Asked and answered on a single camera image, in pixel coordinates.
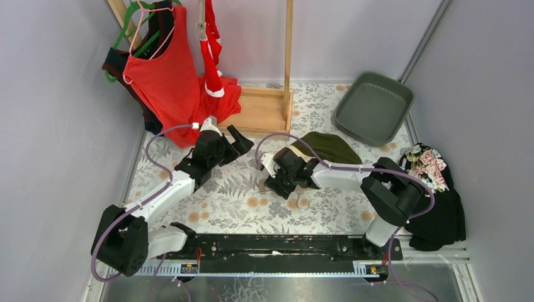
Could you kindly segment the black floral garment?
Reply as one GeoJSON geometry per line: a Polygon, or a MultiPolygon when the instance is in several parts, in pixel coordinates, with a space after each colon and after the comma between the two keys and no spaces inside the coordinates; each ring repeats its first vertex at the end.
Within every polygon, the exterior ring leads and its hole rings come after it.
{"type": "Polygon", "coordinates": [[[412,234],[409,245],[416,250],[433,252],[466,240],[461,197],[454,188],[450,166],[442,155],[428,145],[417,143],[401,157],[399,167],[430,187],[435,197],[429,212],[405,226],[412,234]]]}

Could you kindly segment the red tank top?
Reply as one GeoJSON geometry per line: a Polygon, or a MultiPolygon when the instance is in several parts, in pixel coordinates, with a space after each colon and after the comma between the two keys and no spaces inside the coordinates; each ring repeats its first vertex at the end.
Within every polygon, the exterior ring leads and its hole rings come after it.
{"type": "Polygon", "coordinates": [[[186,8],[173,7],[174,25],[168,48],[153,59],[131,56],[123,76],[144,104],[156,115],[166,137],[178,147],[194,145],[200,132],[185,127],[209,116],[218,121],[241,112],[241,87],[237,79],[221,80],[224,96],[215,98],[205,90],[205,76],[196,73],[186,31],[186,8]]]}

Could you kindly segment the grey plastic bin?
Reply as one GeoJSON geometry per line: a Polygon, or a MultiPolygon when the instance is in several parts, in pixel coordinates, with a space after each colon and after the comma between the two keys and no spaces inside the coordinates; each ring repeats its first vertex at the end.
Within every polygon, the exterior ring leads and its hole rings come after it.
{"type": "Polygon", "coordinates": [[[334,110],[332,121],[349,137],[371,147],[391,142],[414,101],[406,85],[375,72],[362,73],[334,110]]]}

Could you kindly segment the olive green underwear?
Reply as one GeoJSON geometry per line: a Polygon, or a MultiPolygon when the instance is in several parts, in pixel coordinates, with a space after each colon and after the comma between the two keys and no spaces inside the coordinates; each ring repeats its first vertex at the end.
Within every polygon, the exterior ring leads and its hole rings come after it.
{"type": "MultiPolygon", "coordinates": [[[[301,139],[322,160],[337,164],[362,164],[359,155],[337,135],[312,131],[308,132],[301,139]]],[[[301,141],[294,141],[291,145],[286,146],[286,148],[306,162],[315,158],[315,155],[301,141]]]]}

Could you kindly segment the green plastic hanger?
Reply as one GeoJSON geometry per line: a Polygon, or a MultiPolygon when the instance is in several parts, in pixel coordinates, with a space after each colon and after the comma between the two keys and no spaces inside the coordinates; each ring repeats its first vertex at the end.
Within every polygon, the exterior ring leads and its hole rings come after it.
{"type": "Polygon", "coordinates": [[[123,72],[128,59],[155,58],[168,48],[173,37],[174,14],[170,9],[181,1],[123,1],[108,2],[123,28],[109,49],[102,69],[108,82],[120,82],[127,88],[123,72]]]}

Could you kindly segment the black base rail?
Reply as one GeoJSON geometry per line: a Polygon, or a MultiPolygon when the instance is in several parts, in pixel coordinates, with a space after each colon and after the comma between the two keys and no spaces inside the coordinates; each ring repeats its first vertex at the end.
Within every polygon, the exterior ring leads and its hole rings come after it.
{"type": "Polygon", "coordinates": [[[167,260],[202,274],[316,274],[364,276],[383,273],[387,261],[403,259],[398,240],[392,250],[375,247],[361,236],[250,235],[202,233],[188,238],[167,260]]]}

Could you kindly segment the floral table cloth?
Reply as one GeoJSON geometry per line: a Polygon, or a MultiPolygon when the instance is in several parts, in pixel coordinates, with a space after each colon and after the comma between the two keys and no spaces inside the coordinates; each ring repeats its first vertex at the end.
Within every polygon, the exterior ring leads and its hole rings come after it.
{"type": "MultiPolygon", "coordinates": [[[[408,131],[401,126],[395,138],[381,147],[369,147],[339,131],[332,122],[337,104],[349,84],[290,84],[294,91],[291,134],[309,131],[339,135],[360,156],[364,164],[380,157],[398,161],[411,147],[408,131]]],[[[127,199],[121,206],[142,200],[164,183],[168,175],[146,159],[144,148],[136,166],[127,199]]],[[[174,168],[190,148],[178,148],[166,138],[151,144],[151,156],[168,169],[174,168]]],[[[254,159],[254,149],[222,168],[192,196],[174,206],[156,221],[154,228],[180,222],[199,233],[293,233],[363,235],[377,213],[364,194],[340,189],[306,189],[310,201],[306,211],[293,210],[275,194],[259,194],[263,179],[254,159]]]]}

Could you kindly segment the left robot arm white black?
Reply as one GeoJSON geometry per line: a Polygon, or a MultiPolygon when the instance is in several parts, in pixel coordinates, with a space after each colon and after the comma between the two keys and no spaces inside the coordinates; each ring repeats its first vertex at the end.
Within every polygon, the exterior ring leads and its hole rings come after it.
{"type": "Polygon", "coordinates": [[[227,165],[247,154],[254,143],[234,126],[228,126],[233,142],[216,126],[205,121],[194,124],[200,135],[194,147],[173,170],[162,166],[168,179],[146,197],[124,207],[107,207],[100,219],[91,247],[91,272],[101,282],[111,281],[97,271],[97,262],[116,270],[118,275],[132,276],[148,259],[168,252],[178,252],[188,238],[188,232],[167,226],[155,230],[154,223],[175,203],[188,198],[211,177],[214,167],[227,165]]]}

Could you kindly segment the dark striped garment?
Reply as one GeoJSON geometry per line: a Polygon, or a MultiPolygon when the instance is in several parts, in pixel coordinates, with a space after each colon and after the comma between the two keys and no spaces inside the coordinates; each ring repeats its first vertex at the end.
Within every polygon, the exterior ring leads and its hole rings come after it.
{"type": "Polygon", "coordinates": [[[122,29],[115,43],[109,49],[103,63],[104,76],[108,82],[119,82],[127,89],[142,109],[145,130],[157,134],[162,130],[162,123],[144,104],[132,87],[124,81],[123,71],[126,68],[130,53],[120,50],[118,46],[122,40],[128,40],[133,46],[132,54],[139,59],[149,59],[157,53],[158,47],[162,47],[165,50],[169,44],[165,38],[173,27],[174,22],[173,14],[168,9],[174,5],[180,6],[181,3],[179,1],[158,1],[154,3],[131,1],[129,5],[126,5],[123,1],[109,1],[108,4],[117,17],[119,24],[122,25],[122,29]],[[134,35],[138,26],[134,25],[132,17],[141,8],[150,10],[139,22],[140,25],[146,24],[148,30],[145,37],[136,38],[134,35]]]}

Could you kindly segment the wooden clip hanger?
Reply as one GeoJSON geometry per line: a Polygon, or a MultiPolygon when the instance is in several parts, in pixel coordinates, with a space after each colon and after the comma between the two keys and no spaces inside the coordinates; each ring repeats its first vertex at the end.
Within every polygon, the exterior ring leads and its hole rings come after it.
{"type": "Polygon", "coordinates": [[[201,41],[207,41],[206,30],[206,0],[198,0],[198,22],[196,28],[199,32],[199,38],[201,41]]]}
{"type": "MultiPolygon", "coordinates": [[[[264,182],[265,182],[264,179],[261,179],[258,182],[258,193],[259,194],[274,194],[274,192],[270,188],[265,186],[264,182]]],[[[290,195],[289,195],[289,197],[287,199],[288,207],[290,209],[298,210],[298,211],[306,211],[306,210],[309,209],[310,201],[305,203],[305,201],[307,199],[303,197],[304,192],[305,192],[304,189],[302,189],[301,187],[297,186],[296,190],[294,190],[294,192],[290,193],[290,195]]]]}

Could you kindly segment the wooden clothes rack stand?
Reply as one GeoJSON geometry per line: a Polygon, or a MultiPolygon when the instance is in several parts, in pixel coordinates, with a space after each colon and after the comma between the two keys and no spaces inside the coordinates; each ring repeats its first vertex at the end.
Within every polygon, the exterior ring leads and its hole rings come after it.
{"type": "Polygon", "coordinates": [[[219,130],[228,133],[234,126],[247,137],[262,138],[275,132],[290,133],[294,91],[290,89],[292,62],[293,1],[286,1],[285,65],[283,89],[242,87],[239,98],[241,112],[218,124],[219,130]]]}

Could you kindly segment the red underwear with white lettering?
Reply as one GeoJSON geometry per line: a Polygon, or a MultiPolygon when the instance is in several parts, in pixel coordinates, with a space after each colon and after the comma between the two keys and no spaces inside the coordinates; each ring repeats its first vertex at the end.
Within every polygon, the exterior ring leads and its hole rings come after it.
{"type": "Polygon", "coordinates": [[[220,33],[216,25],[212,1],[205,1],[204,34],[200,38],[201,53],[204,61],[205,90],[209,96],[221,98],[224,96],[222,73],[218,70],[219,57],[222,51],[220,33]]]}

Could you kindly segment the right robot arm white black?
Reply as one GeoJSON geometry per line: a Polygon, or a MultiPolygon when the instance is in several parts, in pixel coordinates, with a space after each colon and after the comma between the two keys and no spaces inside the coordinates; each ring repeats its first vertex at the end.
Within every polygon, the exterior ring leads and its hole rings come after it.
{"type": "Polygon", "coordinates": [[[263,154],[259,162],[268,173],[264,185],[285,199],[297,187],[363,193],[377,212],[364,239],[376,247],[387,245],[397,229],[406,225],[426,193],[421,181],[386,157],[374,165],[340,164],[307,158],[297,149],[285,147],[277,154],[263,154]]]}

